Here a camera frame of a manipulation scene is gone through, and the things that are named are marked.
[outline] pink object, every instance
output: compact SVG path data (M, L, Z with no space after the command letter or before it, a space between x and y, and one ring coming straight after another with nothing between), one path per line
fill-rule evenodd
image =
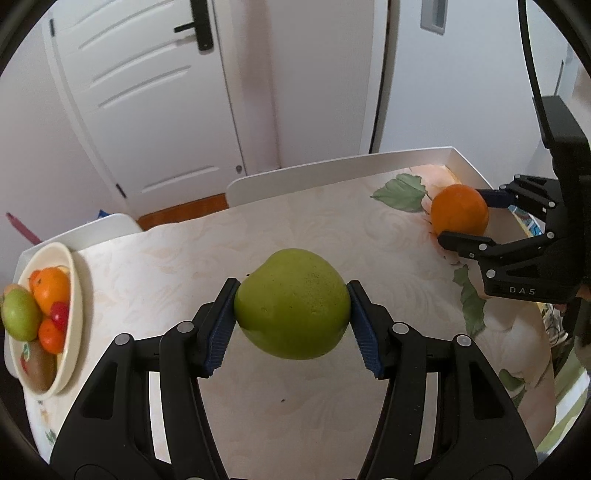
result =
M39 245L41 240L37 235L31 232L18 218L16 218L13 214L6 212L6 218L11 223L11 225L27 240L29 240L33 245Z

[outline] green pear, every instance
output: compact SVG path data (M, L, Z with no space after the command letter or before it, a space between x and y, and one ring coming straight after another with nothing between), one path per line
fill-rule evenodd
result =
M238 287L238 324L261 350L305 360L330 352L349 323L351 303L339 273L322 257L288 248L271 255Z

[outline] green apple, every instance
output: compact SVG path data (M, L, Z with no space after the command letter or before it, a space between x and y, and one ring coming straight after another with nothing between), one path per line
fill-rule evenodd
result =
M238 287L238 324L261 350L305 360L330 352L349 323L351 303L339 273L322 257L288 248L271 255Z
M37 338L41 310L28 290L10 290L4 297L1 314L4 328L12 338L20 342L31 342Z

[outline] screw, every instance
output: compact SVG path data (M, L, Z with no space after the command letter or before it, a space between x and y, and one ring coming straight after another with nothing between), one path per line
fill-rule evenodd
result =
M116 345L125 345L127 342L129 342L129 339L131 337L129 336L129 333L120 333L119 335L117 335L115 337L115 344Z
M392 331L399 335L406 335L408 333L408 325L406 323L394 323Z
M177 330L181 333L189 333L194 328L193 322L181 322L177 325Z
M468 335L459 335L456 338L456 342L461 346L470 346L472 344L472 339L468 337Z

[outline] table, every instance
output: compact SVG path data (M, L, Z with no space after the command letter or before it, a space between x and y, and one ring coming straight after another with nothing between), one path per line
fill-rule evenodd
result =
M465 264L437 248L428 217L391 209L372 193L397 174L420 175L436 194L453 175L422 166L344 181L163 225L74 254L85 297L79 365L59 395L38 404L26 395L35 440L48 459L51 443L84 381L112 339L162 335L213 301L228 277L242 280L273 252L309 249L345 281L360 280L374 303L423 335L451 339L466 333L461 287ZM488 234L515 239L508 210L492 211ZM479 274L470 265L477 290ZM556 412L550 347L536 304L490 299L486 328L476 343L496 372L523 378L519 413L535 445ZM151 414L157 456L167 460L157 374ZM256 479L356 478L378 421L386 383L363 365L350 329L329 354L311 361L271 357L239 327L224 363L200 380L211 430L229 476ZM436 380L428 379L417 461L430 457Z

